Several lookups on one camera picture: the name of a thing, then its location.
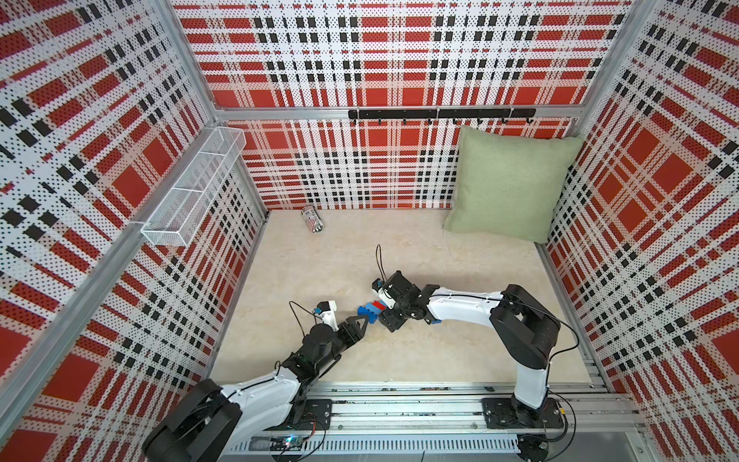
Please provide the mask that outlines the light blue long lego brick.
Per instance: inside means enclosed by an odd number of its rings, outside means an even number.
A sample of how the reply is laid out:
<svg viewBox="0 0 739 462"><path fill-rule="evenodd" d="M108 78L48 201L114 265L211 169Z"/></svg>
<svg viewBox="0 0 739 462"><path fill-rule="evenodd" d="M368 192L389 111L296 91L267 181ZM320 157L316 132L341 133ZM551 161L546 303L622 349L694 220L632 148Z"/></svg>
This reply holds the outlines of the light blue long lego brick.
<svg viewBox="0 0 739 462"><path fill-rule="evenodd" d="M377 310L371 303L368 303L364 306L365 310L369 313L372 313L375 317L378 317L381 312Z"/></svg>

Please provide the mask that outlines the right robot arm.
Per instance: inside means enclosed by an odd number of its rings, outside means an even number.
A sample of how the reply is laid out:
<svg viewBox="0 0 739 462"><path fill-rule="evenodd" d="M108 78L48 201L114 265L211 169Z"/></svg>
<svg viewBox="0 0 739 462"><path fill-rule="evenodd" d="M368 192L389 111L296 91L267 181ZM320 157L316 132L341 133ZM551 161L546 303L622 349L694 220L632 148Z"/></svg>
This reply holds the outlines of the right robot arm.
<svg viewBox="0 0 739 462"><path fill-rule="evenodd" d="M510 284L501 292L452 291L438 285L423 288L400 271L371 285L386 305L379 321L395 332L406 321L463 321L491 327L518 363L513 404L538 411L548 397L550 354L556 346L562 321L544 308L523 287Z"/></svg>

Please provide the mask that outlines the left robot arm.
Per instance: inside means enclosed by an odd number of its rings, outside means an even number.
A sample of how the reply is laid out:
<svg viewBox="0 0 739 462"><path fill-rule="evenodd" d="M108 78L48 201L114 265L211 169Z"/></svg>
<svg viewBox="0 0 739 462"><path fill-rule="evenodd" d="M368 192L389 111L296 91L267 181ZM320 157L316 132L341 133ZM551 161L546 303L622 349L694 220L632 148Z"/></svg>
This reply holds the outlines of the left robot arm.
<svg viewBox="0 0 739 462"><path fill-rule="evenodd" d="M142 444L148 461L217 461L224 450L279 425L294 427L307 395L366 334L369 319L353 316L336 328L317 323L297 352L262 377L218 385L204 379L165 416Z"/></svg>

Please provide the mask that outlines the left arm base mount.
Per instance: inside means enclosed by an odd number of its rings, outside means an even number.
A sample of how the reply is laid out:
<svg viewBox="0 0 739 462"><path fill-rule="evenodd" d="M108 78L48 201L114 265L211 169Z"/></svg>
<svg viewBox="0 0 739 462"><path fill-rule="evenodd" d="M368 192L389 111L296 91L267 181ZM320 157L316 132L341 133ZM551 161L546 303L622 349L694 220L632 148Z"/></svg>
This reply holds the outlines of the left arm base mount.
<svg viewBox="0 0 739 462"><path fill-rule="evenodd" d="M317 430L330 429L332 419L332 400L306 400L303 404L294 406L286 420L271 427L271 430Z"/></svg>

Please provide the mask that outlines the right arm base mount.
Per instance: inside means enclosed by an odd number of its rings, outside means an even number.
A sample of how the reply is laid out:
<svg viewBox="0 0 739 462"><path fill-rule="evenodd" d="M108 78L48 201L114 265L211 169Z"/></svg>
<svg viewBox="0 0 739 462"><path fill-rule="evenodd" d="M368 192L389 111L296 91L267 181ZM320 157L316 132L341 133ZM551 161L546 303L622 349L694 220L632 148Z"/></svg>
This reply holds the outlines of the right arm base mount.
<svg viewBox="0 0 739 462"><path fill-rule="evenodd" d="M559 403L546 398L532 409L511 398L483 398L482 414L488 429L563 429L565 427Z"/></svg>

